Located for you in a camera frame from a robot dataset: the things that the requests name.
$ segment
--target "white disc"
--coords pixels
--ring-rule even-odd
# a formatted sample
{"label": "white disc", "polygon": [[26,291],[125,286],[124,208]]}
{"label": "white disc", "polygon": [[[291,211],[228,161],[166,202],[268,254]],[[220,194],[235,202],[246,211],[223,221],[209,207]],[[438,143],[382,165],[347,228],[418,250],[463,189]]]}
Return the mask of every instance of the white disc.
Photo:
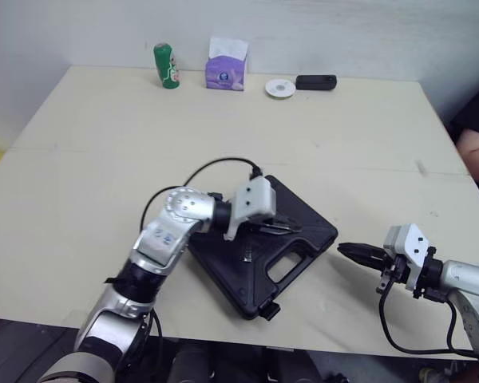
{"label": "white disc", "polygon": [[270,80],[264,86],[266,92],[275,98],[288,98],[295,94],[295,84],[289,80],[284,80],[282,78],[276,78]]}

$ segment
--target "black plastic case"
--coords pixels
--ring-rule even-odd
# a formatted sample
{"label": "black plastic case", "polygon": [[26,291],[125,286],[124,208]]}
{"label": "black plastic case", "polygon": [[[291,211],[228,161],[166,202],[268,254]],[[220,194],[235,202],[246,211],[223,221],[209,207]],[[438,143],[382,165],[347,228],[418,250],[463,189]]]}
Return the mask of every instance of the black plastic case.
{"label": "black plastic case", "polygon": [[[232,242],[224,241],[221,233],[210,232],[196,233],[188,243],[193,255],[246,319],[258,315],[272,319],[280,311],[273,299],[330,247],[338,234],[274,176],[266,178],[277,195],[277,216],[295,221],[301,227],[299,232],[267,234],[256,225],[244,223]],[[279,282],[273,282],[267,272],[291,252],[301,260]]]}

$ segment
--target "green can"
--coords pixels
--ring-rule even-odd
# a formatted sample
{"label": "green can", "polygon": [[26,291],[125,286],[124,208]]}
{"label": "green can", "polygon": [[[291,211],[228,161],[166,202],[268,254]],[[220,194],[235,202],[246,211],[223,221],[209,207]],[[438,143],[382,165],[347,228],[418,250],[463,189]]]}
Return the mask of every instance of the green can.
{"label": "green can", "polygon": [[172,47],[166,42],[162,42],[155,45],[152,51],[163,87],[166,89],[177,88],[179,86],[179,71],[176,68]]}

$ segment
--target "person's arm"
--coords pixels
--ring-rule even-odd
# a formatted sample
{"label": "person's arm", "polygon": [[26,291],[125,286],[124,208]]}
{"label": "person's arm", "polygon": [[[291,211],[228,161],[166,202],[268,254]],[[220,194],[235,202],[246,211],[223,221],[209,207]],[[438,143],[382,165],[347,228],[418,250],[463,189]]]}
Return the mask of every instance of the person's arm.
{"label": "person's arm", "polygon": [[470,174],[479,182],[479,132],[465,129],[456,146]]}

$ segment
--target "white table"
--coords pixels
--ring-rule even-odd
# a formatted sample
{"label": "white table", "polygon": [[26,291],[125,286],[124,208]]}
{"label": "white table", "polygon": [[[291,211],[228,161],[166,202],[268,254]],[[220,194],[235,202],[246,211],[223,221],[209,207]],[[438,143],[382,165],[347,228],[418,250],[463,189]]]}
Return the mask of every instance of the white table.
{"label": "white table", "polygon": [[[417,223],[439,259],[479,263],[479,192],[418,83],[344,78],[277,101],[263,91],[273,77],[249,75],[241,93],[183,72],[166,90],[154,70],[71,68],[0,163],[0,318],[79,326],[151,193],[225,155],[283,181],[338,228],[335,245],[380,246],[391,225]],[[216,165],[192,186],[227,195],[249,170]],[[156,303],[164,334],[401,355],[378,318],[378,272],[335,245],[276,299],[271,322],[240,318],[184,256]],[[406,347],[445,344],[446,305],[396,286],[387,316]],[[455,342],[468,346],[459,325]]]}

